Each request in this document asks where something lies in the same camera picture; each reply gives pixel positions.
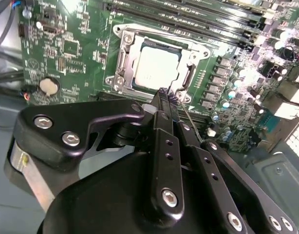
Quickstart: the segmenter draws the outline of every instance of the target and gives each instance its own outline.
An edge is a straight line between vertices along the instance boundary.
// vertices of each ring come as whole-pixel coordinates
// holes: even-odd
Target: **ram slot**
[[[150,21],[153,21],[155,23],[165,24],[169,27],[173,27],[173,28],[182,30],[182,31],[187,32],[187,33],[196,34],[198,37],[203,37],[203,38],[206,37],[208,39],[223,41],[223,42],[226,42],[228,44],[235,45],[235,46],[238,46],[241,42],[242,43],[247,43],[247,41],[243,41],[241,39],[233,39],[233,38],[228,37],[226,35],[222,35],[222,34],[219,34],[217,32],[209,31],[207,29],[197,28],[196,26],[192,26],[192,25],[189,25],[187,23],[175,21],[173,19],[168,19],[168,18],[162,17],[158,14],[151,14],[149,12],[142,12],[142,11],[138,12],[137,9],[135,9],[135,8],[125,7],[121,4],[120,5],[114,4],[111,7],[111,10],[115,11],[115,12],[118,12],[118,13],[125,14],[125,15],[130,15],[132,17],[137,16],[141,19],[150,20]]]
[[[184,18],[188,17],[188,18],[185,18],[187,20],[191,20],[191,19],[197,20],[199,24],[203,24],[206,27],[209,27],[211,25],[213,27],[216,27],[218,30],[226,31],[227,33],[233,32],[235,35],[237,35],[239,37],[242,37],[243,33],[245,33],[245,31],[243,29],[230,27],[224,23],[212,21],[211,16],[208,19],[204,19],[203,17],[200,17],[197,14],[193,14],[193,13],[185,11],[183,9],[183,6],[175,5],[175,4],[173,4],[172,6],[167,5],[166,3],[168,3],[168,2],[166,2],[166,1],[125,0],[124,2],[130,3],[130,4],[138,3],[138,4],[141,4],[144,6],[149,6],[149,7],[155,8],[155,9],[159,8],[159,10],[164,10],[168,13],[176,14],[179,17],[180,16],[183,16]]]

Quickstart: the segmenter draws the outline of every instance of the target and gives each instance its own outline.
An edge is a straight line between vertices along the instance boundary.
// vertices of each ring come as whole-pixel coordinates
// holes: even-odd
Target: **gray cable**
[[[15,10],[11,9],[11,12],[10,12],[10,16],[9,16],[9,19],[8,19],[8,22],[0,36],[0,46],[2,44],[2,42],[4,41],[4,39],[6,38],[8,32],[10,31],[10,28],[11,28],[11,25],[12,25],[12,22],[14,20],[14,16],[15,16]]]
[[[10,5],[12,0],[0,0],[0,14]]]

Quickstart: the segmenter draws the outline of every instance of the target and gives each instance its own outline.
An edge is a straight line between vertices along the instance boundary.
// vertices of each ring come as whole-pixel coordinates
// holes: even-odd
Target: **silver bolt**
[[[239,218],[237,218],[236,215],[234,215],[233,213],[229,212],[229,213],[227,214],[227,219],[228,219],[229,223],[232,225],[232,227],[233,227],[235,230],[237,230],[237,231],[239,231],[239,232],[242,231],[242,229],[243,229],[242,223],[241,223],[241,221],[239,220]]]
[[[22,11],[22,15],[23,15],[24,18],[26,18],[28,20],[30,20],[33,16],[32,12],[30,10],[26,9],[26,8]]]
[[[75,133],[65,133],[62,136],[62,141],[69,146],[77,146],[80,143],[79,136]]]
[[[211,146],[212,149],[217,150],[217,146],[215,144],[213,144],[212,142],[209,143],[209,145]]]
[[[178,204],[178,199],[176,197],[176,195],[171,192],[170,190],[166,189],[163,190],[163,200],[164,202],[170,206],[170,207],[175,207]]]
[[[285,219],[284,217],[281,217],[281,220],[289,231],[292,232],[294,230],[294,228],[291,226],[291,224],[288,222],[287,219]]]
[[[128,43],[128,44],[132,43],[132,37],[130,35],[125,35],[124,40],[125,40],[125,43]]]
[[[281,231],[281,225],[280,223],[278,223],[278,221],[273,217],[273,216],[269,216],[269,219],[273,225],[273,227],[277,230],[277,231]]]
[[[187,131],[190,130],[189,126],[188,126],[187,124],[185,124],[185,123],[183,124],[183,127],[184,127],[184,129],[187,130]]]
[[[48,117],[37,117],[34,120],[34,124],[42,129],[51,128],[53,123]]]

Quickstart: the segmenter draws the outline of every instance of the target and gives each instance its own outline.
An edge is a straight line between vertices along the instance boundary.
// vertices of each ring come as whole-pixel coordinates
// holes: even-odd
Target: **wire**
[[[12,0],[0,0],[0,14],[10,5]]]
[[[0,36],[0,46],[1,46],[2,42],[4,41],[4,39],[6,38],[8,32],[10,31],[11,25],[12,25],[13,20],[14,20],[14,16],[15,16],[15,10],[11,9],[8,22],[7,22],[5,28],[4,28],[1,36]]]
[[[15,3],[12,4],[12,9],[14,10],[16,6],[21,5],[21,1],[16,1]]]
[[[5,52],[0,51],[0,59],[6,60],[10,63],[13,63],[17,66],[22,67],[22,60],[21,59],[19,59],[17,57],[14,57],[14,56],[11,56],[9,54],[6,54]]]

